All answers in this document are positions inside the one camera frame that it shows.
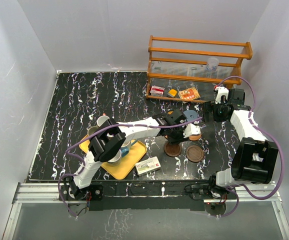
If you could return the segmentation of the dark wooden coaster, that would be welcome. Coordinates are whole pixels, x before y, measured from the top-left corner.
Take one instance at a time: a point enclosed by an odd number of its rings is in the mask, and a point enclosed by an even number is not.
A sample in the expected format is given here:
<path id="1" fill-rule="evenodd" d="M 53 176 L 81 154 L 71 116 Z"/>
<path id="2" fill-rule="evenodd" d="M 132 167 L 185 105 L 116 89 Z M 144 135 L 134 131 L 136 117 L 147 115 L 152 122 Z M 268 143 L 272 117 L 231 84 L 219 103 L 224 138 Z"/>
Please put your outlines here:
<path id="1" fill-rule="evenodd" d="M 181 154 L 182 148 L 179 144 L 170 144 L 169 142 L 166 142 L 164 144 L 164 152 L 169 157 L 177 157 Z"/>
<path id="2" fill-rule="evenodd" d="M 204 158 L 204 151 L 197 145 L 191 145 L 186 149 L 186 157 L 193 163 L 198 163 Z"/>

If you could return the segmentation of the blue silicone coaster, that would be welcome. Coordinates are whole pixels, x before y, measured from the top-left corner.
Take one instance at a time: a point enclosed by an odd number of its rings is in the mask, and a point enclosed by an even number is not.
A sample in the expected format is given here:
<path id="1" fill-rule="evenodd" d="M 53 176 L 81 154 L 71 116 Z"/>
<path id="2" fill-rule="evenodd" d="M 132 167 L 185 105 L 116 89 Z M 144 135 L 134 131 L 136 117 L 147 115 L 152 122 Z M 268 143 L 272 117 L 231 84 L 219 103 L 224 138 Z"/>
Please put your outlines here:
<path id="1" fill-rule="evenodd" d="M 198 118 L 198 113 L 195 110 L 185 110 L 183 114 L 186 116 L 188 122 Z"/>

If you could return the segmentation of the light wooden coaster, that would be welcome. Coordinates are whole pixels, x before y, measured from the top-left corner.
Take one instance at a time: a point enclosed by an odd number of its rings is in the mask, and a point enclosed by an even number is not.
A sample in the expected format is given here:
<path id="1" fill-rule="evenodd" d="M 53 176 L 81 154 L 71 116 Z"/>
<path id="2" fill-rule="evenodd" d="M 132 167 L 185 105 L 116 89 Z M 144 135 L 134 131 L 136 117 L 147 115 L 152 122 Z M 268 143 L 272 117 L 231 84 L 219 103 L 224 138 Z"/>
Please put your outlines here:
<path id="1" fill-rule="evenodd" d="M 200 138 L 202 137 L 202 134 L 193 134 L 191 136 L 189 136 L 189 140 L 190 141 L 198 141 Z"/>

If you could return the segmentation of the white yellow box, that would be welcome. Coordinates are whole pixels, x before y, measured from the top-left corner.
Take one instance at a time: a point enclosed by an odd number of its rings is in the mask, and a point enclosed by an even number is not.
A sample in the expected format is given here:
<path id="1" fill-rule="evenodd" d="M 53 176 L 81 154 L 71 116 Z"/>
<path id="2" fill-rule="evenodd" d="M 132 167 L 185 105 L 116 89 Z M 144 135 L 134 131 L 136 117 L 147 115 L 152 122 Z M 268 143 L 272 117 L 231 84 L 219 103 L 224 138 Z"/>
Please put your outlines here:
<path id="1" fill-rule="evenodd" d="M 138 176 L 145 175 L 147 173 L 154 172 L 161 168 L 159 159 L 155 157 L 150 157 L 146 160 L 139 161 L 135 164 L 135 168 Z"/>

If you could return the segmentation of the yellow tray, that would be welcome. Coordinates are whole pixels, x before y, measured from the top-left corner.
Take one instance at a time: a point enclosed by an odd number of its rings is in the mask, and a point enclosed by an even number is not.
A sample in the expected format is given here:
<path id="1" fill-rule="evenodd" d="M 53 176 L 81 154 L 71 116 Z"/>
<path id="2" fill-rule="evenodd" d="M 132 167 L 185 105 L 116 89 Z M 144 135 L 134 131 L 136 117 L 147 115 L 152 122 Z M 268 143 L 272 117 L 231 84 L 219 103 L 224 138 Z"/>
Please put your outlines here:
<path id="1" fill-rule="evenodd" d="M 129 153 L 121 158 L 118 166 L 110 166 L 107 162 L 117 154 L 124 143 L 143 138 L 149 132 L 146 126 L 133 124 L 108 129 L 112 125 L 111 122 L 111 119 L 106 120 L 95 133 L 90 135 L 93 138 L 85 139 L 91 146 L 88 147 L 84 163 L 75 173 L 76 184 L 81 186 L 90 184 L 99 168 L 106 170 L 115 179 L 122 180 L 147 152 L 146 146 L 137 142 L 131 147 Z"/>

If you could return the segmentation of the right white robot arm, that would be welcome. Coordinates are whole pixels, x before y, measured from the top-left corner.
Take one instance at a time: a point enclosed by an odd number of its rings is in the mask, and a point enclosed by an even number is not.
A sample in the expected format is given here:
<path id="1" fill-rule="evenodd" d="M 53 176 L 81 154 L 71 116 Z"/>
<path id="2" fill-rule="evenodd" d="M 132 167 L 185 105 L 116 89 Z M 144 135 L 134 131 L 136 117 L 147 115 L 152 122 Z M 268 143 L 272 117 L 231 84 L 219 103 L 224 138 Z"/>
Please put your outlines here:
<path id="1" fill-rule="evenodd" d="M 215 100 L 203 104 L 203 121 L 229 121 L 240 141 L 231 166 L 209 179 L 207 192 L 217 199 L 225 193 L 226 187 L 270 183 L 279 149 L 257 129 L 252 108 L 245 104 L 244 90 L 216 86 L 214 91 Z"/>

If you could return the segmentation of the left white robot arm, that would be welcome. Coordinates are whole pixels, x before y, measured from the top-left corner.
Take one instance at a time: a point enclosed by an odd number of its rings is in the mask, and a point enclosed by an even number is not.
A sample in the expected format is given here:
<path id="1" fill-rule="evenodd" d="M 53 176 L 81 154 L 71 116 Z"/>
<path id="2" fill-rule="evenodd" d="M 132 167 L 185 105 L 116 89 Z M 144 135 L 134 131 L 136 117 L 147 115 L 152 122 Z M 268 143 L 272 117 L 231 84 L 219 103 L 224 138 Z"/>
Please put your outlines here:
<path id="1" fill-rule="evenodd" d="M 117 122 L 113 118 L 105 120 L 87 139 L 88 151 L 78 170 L 70 177 L 68 193 L 78 200 L 87 196 L 95 173 L 102 163 L 122 157 L 122 147 L 132 140 L 147 137 L 166 136 L 170 144 L 187 141 L 189 136 L 200 131 L 193 120 L 187 120 L 185 114 L 174 110 L 171 114 L 161 113 L 152 117 L 132 121 Z"/>

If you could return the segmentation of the clear plastic cup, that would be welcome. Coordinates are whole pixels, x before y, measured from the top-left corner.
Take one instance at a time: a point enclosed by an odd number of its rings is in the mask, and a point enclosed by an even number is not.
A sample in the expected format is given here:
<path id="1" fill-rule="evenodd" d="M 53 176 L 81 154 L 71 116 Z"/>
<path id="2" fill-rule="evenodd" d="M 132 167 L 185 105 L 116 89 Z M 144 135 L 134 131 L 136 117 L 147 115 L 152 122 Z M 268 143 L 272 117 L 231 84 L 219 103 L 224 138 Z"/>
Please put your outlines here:
<path id="1" fill-rule="evenodd" d="M 214 72 L 217 70 L 220 61 L 216 57 L 210 57 L 207 60 L 206 69 L 210 72 Z"/>

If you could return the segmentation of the grey cup white inside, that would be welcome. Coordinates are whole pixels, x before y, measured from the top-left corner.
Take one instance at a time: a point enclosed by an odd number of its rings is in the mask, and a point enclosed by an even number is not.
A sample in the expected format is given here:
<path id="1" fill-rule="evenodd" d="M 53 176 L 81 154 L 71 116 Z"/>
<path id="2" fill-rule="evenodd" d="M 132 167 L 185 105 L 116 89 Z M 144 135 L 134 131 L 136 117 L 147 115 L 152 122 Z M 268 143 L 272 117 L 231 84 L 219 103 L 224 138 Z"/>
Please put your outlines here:
<path id="1" fill-rule="evenodd" d="M 118 166 L 120 164 L 121 159 L 122 159 L 122 152 L 121 152 L 121 150 L 119 150 L 117 152 L 117 154 L 112 159 L 110 159 L 107 163 L 111 167 L 115 167 L 115 166 Z"/>

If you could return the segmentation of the brown white cup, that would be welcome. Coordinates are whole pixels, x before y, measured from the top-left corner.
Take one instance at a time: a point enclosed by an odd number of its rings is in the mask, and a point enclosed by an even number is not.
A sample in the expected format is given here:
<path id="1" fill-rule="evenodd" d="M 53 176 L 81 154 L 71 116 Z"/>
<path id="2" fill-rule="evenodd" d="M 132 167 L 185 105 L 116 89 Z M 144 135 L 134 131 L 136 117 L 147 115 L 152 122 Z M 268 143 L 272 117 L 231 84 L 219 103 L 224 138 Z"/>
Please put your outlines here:
<path id="1" fill-rule="evenodd" d="M 102 115 L 96 120 L 96 125 L 100 127 L 105 121 L 109 120 L 110 117 L 107 115 Z"/>

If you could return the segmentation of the grey green cup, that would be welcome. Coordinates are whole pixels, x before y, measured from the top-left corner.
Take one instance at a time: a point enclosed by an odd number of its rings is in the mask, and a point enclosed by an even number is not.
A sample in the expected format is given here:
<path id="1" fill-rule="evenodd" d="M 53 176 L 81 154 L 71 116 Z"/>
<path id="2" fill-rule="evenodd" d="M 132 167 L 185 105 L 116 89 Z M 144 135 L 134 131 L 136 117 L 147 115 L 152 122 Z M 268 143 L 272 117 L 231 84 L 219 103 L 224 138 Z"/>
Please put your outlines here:
<path id="1" fill-rule="evenodd" d="M 95 132 L 98 131 L 98 126 L 92 126 L 90 127 L 88 130 L 87 130 L 87 135 L 88 136 L 91 136 L 92 134 L 94 134 Z"/>

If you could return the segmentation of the orange snack packet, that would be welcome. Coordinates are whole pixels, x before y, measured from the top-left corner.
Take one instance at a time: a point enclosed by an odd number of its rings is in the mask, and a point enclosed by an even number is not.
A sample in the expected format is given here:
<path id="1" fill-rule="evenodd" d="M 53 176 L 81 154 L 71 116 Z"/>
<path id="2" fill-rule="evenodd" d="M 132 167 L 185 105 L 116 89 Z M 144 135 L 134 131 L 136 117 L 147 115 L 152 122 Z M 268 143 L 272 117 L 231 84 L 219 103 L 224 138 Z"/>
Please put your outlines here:
<path id="1" fill-rule="evenodd" d="M 181 90 L 179 91 L 178 95 L 182 100 L 189 100 L 189 101 L 198 100 L 201 97 L 198 90 L 195 87 L 190 87 Z"/>

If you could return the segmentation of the orange wooden shelf rack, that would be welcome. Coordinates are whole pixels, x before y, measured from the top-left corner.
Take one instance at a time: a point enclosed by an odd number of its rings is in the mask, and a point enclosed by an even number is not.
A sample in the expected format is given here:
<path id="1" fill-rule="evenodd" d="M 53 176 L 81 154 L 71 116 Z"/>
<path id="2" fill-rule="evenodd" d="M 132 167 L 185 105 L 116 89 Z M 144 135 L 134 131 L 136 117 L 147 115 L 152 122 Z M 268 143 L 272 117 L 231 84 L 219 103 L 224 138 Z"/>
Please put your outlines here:
<path id="1" fill-rule="evenodd" d="M 179 91 L 195 87 L 200 98 L 189 100 L 202 103 L 214 99 L 214 87 L 222 83 L 231 89 L 242 83 L 243 60 L 253 56 L 252 45 L 247 42 L 228 42 L 186 38 L 150 36 L 148 43 L 149 61 L 145 97 L 150 100 L 182 101 Z M 208 58 L 219 60 L 216 71 L 206 68 Z M 165 88 L 163 96 L 152 96 L 151 86 Z M 167 96 L 175 89 L 175 98 Z"/>

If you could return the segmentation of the blue mug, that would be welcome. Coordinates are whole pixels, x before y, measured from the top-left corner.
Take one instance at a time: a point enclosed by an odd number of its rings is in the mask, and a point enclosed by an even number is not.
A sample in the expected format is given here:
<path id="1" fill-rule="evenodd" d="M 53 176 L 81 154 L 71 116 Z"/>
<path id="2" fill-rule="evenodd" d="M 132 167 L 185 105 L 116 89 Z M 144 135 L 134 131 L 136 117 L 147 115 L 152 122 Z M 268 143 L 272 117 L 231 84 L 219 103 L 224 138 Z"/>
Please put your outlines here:
<path id="1" fill-rule="evenodd" d="M 131 141 L 125 142 L 120 148 L 121 157 L 122 158 L 125 157 L 130 152 L 131 147 L 137 142 L 138 142 L 137 140 L 131 140 Z"/>

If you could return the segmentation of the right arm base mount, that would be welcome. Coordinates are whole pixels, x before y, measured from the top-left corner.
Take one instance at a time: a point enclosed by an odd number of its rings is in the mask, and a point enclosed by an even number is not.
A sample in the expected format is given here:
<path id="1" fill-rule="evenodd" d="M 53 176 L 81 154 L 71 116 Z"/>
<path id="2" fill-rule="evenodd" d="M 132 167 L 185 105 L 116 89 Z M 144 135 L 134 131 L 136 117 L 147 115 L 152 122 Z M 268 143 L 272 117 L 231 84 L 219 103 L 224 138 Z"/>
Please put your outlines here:
<path id="1" fill-rule="evenodd" d="M 225 187 L 216 184 L 216 174 L 210 176 L 208 180 L 198 180 L 187 184 L 183 192 L 192 200 L 215 200 L 215 202 L 204 204 L 208 216 L 219 219 L 229 215 L 226 201 L 230 192 Z"/>

